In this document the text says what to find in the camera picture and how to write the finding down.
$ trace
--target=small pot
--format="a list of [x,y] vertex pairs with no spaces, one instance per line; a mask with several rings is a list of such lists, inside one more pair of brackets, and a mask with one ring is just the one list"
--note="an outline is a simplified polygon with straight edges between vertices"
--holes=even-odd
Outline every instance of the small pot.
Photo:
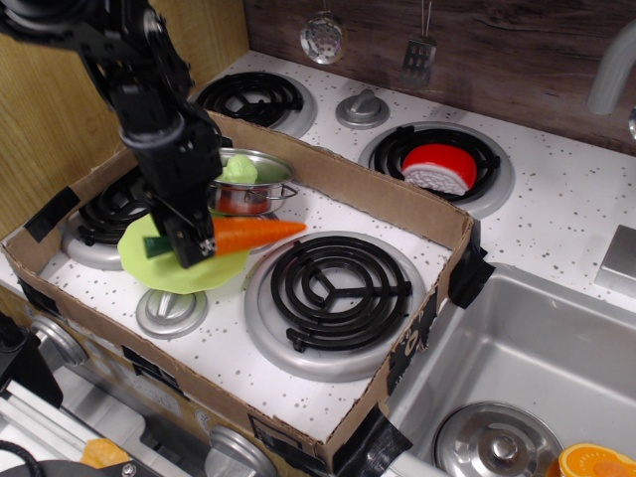
[[256,167],[255,184],[235,184],[213,181],[210,185],[211,208],[229,216],[259,216],[282,207],[298,191],[287,185],[294,178],[294,169],[269,154],[246,149],[221,148],[221,162],[228,164],[236,154],[247,156]]

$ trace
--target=cardboard box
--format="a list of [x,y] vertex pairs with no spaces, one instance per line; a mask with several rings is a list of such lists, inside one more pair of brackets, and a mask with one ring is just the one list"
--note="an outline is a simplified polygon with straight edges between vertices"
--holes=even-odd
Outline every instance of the cardboard box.
[[276,452],[286,453],[285,457],[294,466],[308,473],[315,471],[315,475],[322,471],[337,471],[340,464],[334,457],[339,449],[348,442],[351,445],[352,435],[374,409],[384,409],[384,403],[408,366],[409,358],[421,348],[421,340],[425,340],[431,320],[447,296],[451,271],[470,242],[474,221],[467,213],[436,196],[365,169],[330,151],[242,121],[217,114],[212,114],[212,117],[224,135],[233,140],[234,147],[279,157],[293,165],[297,182],[451,250],[436,283],[417,312],[411,316],[392,352],[378,368],[362,397],[352,405],[326,441],[316,441],[289,423],[264,415],[198,376],[150,341],[82,304],[39,276],[48,260],[60,250],[61,236],[56,225],[134,167],[136,162],[128,151],[115,155],[62,191],[57,203],[53,200],[45,208],[45,215],[51,218],[49,230],[46,227],[35,231],[32,228],[31,232],[22,229],[3,247],[3,252],[18,277],[37,294],[50,299],[62,317],[77,322],[115,347],[135,350],[170,376],[178,377],[185,396],[192,397],[222,419],[231,422],[245,436],[263,440]]

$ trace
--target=sink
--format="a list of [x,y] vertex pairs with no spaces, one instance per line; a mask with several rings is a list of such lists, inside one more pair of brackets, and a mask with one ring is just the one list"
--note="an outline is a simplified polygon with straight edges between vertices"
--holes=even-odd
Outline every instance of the sink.
[[636,458],[636,314],[494,265],[468,308],[444,305],[388,401],[410,456],[432,463],[449,414],[497,401],[532,414],[563,447],[592,442]]

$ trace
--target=black robotic arm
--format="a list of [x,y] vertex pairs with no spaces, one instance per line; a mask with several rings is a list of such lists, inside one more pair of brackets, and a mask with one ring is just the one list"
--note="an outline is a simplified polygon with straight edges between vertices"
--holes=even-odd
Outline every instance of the black robotic arm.
[[215,253],[208,187],[222,172],[221,131],[187,100],[189,66],[147,0],[0,0],[0,33],[76,52],[121,124],[144,199],[181,266]]

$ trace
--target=stove knob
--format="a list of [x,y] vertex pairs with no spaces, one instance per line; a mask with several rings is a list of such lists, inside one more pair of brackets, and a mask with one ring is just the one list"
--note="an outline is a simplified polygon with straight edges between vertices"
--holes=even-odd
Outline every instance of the stove knob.
[[227,427],[212,428],[210,445],[206,477],[278,477],[276,468],[258,447]]
[[182,295],[148,290],[137,304],[137,324],[146,334],[169,340],[197,329],[207,313],[208,298],[203,291]]
[[389,119],[389,107],[370,89],[350,96],[338,104],[336,119],[352,129],[371,129]]
[[40,340],[38,349],[51,371],[62,365],[78,366],[88,360],[86,351],[55,321],[36,315],[31,329]]

